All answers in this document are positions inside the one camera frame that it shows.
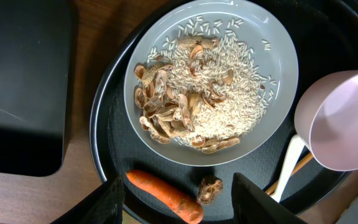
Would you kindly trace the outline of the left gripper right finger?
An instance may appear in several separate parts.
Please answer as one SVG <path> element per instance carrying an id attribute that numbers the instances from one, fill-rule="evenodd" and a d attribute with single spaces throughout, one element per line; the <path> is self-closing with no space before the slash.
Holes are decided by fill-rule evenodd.
<path id="1" fill-rule="evenodd" d="M 239 172 L 233 175 L 231 198 L 235 224 L 306 224 Z"/>

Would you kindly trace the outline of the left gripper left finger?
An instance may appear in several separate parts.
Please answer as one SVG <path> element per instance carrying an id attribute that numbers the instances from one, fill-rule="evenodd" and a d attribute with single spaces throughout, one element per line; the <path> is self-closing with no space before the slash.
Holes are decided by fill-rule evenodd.
<path id="1" fill-rule="evenodd" d="M 125 190 L 122 177 L 107 180 L 51 224 L 121 224 Z"/>

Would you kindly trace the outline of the grey plate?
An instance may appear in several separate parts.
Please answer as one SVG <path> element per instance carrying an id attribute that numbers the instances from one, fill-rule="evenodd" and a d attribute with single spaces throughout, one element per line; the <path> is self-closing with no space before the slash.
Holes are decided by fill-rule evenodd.
<path id="1" fill-rule="evenodd" d="M 160 157 L 187 166 L 217 166 L 242 158 L 261 146 L 283 123 L 293 104 L 298 86 L 298 56 L 289 26 L 278 18 L 270 1 L 253 3 L 250 1 L 170 1 L 155 12 L 157 21 L 147 19 L 140 40 L 129 59 L 124 79 L 124 104 L 127 117 L 139 139 L 149 151 Z M 271 76 L 277 83 L 266 84 L 275 95 L 269 101 L 267 112 L 261 122 L 241 142 L 233 147 L 214 154 L 203 154 L 175 141 L 159 144 L 151 139 L 139 123 L 141 111 L 134 103 L 137 78 L 135 66 L 146 60 L 152 47 L 162 48 L 166 37 L 178 34 L 178 26 L 196 16 L 204 21 L 218 19 L 242 19 L 235 29 L 239 39 L 246 41 L 254 49 L 253 58 L 261 75 Z"/>

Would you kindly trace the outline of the pink bowl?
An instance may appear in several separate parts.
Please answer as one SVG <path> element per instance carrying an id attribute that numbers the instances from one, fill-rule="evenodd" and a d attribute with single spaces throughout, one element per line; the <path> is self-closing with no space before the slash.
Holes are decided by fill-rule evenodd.
<path id="1" fill-rule="evenodd" d="M 294 124 L 323 167 L 358 170 L 358 70 L 332 73 L 312 84 L 296 106 Z"/>

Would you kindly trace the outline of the rice and peanut shells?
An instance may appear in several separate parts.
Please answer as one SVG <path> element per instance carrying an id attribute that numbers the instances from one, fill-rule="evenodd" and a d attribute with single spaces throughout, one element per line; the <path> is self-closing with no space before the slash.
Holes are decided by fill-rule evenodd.
<path id="1" fill-rule="evenodd" d="M 267 112 L 276 80 L 262 76 L 254 50 L 237 32 L 242 19 L 179 26 L 138 64 L 134 101 L 140 125 L 160 144 L 177 141 L 205 154 L 239 143 Z"/>

